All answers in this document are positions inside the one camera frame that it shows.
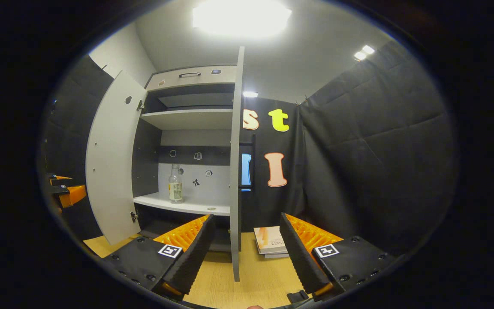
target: glass bottle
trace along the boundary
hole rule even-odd
[[[179,164],[173,164],[169,176],[169,200],[172,203],[182,202],[182,177],[178,173],[179,168]]]

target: wooden floor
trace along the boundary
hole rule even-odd
[[[138,236],[114,246],[103,236],[84,243],[104,258]],[[256,249],[254,233],[241,233],[239,279],[234,282],[230,253],[210,251],[184,301],[219,309],[247,309],[253,305],[268,309],[290,304],[287,293],[302,290],[291,259],[263,258]]]

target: cabinet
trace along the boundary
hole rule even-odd
[[[222,228],[211,250],[231,253],[235,281],[239,281],[243,55],[244,47],[240,47],[237,65],[153,74],[145,88],[126,72],[120,72],[110,85],[91,126],[86,180],[96,221],[111,245],[148,225],[151,233],[164,233],[181,221],[212,213]],[[233,101],[177,103],[181,96],[195,94],[233,96]],[[153,102],[159,102],[157,111],[144,112],[153,108],[143,105]],[[172,163],[184,170],[184,202],[180,204],[168,199]]]

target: cabinet door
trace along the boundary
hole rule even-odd
[[[102,98],[87,143],[85,174],[94,217],[110,245],[140,232],[131,184],[135,132],[146,90],[121,71]]]

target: bottle label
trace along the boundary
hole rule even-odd
[[[182,182],[169,182],[169,199],[174,201],[182,199]]]

